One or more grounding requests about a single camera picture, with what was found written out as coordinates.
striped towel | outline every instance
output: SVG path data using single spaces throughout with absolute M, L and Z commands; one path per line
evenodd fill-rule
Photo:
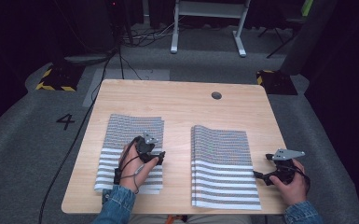
M 193 206 L 261 210 L 246 132 L 191 129 Z
M 112 114 L 101 151 L 97 178 L 94 190 L 113 187 L 115 168 L 118 168 L 118 159 L 127 145 L 136 136 L 149 133 L 159 141 L 155 144 L 152 154 L 162 151 L 164 121 L 161 118 L 138 118 Z M 147 180 L 139 188 L 139 194 L 158 194 L 162 189 L 162 165 L 158 165 L 150 172 Z

striped cloth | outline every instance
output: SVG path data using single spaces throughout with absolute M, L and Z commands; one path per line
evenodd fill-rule
M 97 178 L 94 190 L 113 187 L 115 168 L 118 168 L 118 159 L 127 145 L 136 136 L 149 133 L 159 141 L 155 144 L 152 154 L 162 151 L 164 121 L 161 118 L 138 118 L 112 114 L 101 151 Z M 149 177 L 139 188 L 139 194 L 158 194 L 162 189 L 162 165 L 158 165 L 150 172 Z
M 191 129 L 192 205 L 261 210 L 246 132 Z

wooden tabletop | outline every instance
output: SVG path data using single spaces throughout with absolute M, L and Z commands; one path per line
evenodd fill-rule
M 222 95 L 220 100 L 212 92 Z M 282 214 L 285 205 L 274 186 L 257 180 L 262 210 L 218 210 L 191 206 L 191 127 L 246 131 L 254 168 L 275 171 L 265 154 L 285 144 L 264 89 L 257 85 L 107 79 L 93 108 L 65 193 L 65 213 L 99 213 L 95 178 L 111 114 L 164 120 L 163 189 L 137 195 L 134 214 Z

sleeve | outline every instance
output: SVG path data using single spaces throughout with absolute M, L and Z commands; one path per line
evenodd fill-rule
M 287 224 L 322 224 L 322 217 L 308 201 L 289 206 L 284 219 Z
M 120 185 L 103 192 L 103 208 L 93 224 L 127 224 L 135 203 L 135 194 Z

table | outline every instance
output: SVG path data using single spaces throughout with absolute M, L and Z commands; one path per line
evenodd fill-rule
M 249 3 L 250 0 L 245 0 L 244 4 L 188 2 L 176 0 L 171 53 L 177 53 L 178 51 L 179 15 L 202 16 L 240 19 L 238 31 L 233 31 L 233 35 L 240 56 L 245 57 L 246 51 L 241 41 L 241 32 L 249 8 Z
M 222 94 L 220 100 L 212 92 Z M 101 193 L 93 190 L 109 117 L 113 113 L 164 120 L 163 190 L 138 195 L 134 214 L 282 214 L 279 191 L 256 181 L 262 210 L 219 210 L 191 206 L 190 129 L 246 131 L 255 170 L 275 166 L 266 153 L 285 144 L 264 89 L 258 85 L 171 81 L 114 80 L 103 82 L 65 193 L 65 213 L 99 213 Z

